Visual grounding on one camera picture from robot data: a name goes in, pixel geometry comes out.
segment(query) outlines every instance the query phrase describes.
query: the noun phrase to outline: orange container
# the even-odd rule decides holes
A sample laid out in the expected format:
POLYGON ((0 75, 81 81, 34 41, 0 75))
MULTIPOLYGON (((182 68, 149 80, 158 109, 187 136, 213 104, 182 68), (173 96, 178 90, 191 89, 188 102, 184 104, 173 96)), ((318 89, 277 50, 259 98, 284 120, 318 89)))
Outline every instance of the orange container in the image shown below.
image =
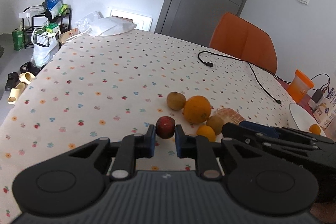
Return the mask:
POLYGON ((314 87, 314 83, 300 70, 295 71, 295 78, 287 89, 288 94, 299 103, 307 91, 314 87))

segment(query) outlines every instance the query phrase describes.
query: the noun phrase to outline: gray floor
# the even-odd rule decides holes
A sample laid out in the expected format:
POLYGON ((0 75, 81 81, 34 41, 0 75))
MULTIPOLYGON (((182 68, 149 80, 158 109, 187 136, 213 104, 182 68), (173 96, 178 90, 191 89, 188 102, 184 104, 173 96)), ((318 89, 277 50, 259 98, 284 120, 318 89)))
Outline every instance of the gray floor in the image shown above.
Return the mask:
POLYGON ((8 112, 14 107, 9 105, 7 99, 9 91, 5 91, 8 74, 16 71, 20 74, 20 67, 24 63, 31 60, 33 49, 22 49, 14 51, 13 40, 11 34, 0 35, 0 46, 4 47, 4 54, 0 58, 0 125, 6 118, 8 112))

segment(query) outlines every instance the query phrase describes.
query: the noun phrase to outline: black slipper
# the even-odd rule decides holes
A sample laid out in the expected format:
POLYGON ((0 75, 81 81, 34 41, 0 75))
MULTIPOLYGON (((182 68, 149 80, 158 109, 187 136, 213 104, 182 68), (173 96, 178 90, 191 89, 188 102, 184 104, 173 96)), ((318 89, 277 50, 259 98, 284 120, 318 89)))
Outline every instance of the black slipper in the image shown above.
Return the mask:
POLYGON ((33 66, 32 62, 27 62, 21 66, 21 73, 31 72, 34 76, 38 75, 40 69, 33 66))
POLYGON ((18 81, 19 81, 19 75, 17 74, 17 72, 10 73, 8 75, 5 91, 11 91, 11 89, 14 89, 18 81))

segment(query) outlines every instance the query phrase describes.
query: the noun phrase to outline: footwear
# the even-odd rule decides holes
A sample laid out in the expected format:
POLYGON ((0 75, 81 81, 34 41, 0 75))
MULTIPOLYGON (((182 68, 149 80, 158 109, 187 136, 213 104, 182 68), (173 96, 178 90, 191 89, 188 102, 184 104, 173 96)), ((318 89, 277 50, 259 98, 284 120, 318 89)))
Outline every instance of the footwear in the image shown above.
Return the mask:
POLYGON ((27 62, 21 66, 20 71, 21 73, 31 72, 34 76, 36 76, 40 72, 40 69, 34 67, 32 62, 27 62))
POLYGON ((20 74, 19 76, 20 82, 25 83, 27 85, 30 85, 30 82, 34 78, 35 76, 31 72, 25 72, 25 73, 20 74))
POLYGON ((5 86, 5 91, 10 91, 16 87, 16 83, 19 81, 19 75, 17 72, 12 72, 8 75, 8 80, 5 86))
POLYGON ((22 92, 25 90, 26 85, 24 83, 19 83, 16 88, 10 91, 10 95, 8 98, 8 104, 13 105, 16 103, 22 92))

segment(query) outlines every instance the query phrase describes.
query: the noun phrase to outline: white plate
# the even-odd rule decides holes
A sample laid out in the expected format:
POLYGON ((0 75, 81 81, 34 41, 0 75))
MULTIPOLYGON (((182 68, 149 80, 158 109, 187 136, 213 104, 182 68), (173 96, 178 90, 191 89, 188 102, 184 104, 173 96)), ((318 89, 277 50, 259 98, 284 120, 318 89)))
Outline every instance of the white plate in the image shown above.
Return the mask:
MULTIPOLYGON (((288 124, 289 124, 290 128, 310 132, 309 131, 310 126, 312 124, 318 124, 318 123, 301 106, 299 106, 295 103, 291 103, 291 104, 289 104, 288 124)), ((326 137, 322 128, 321 128, 321 134, 320 135, 326 137)))

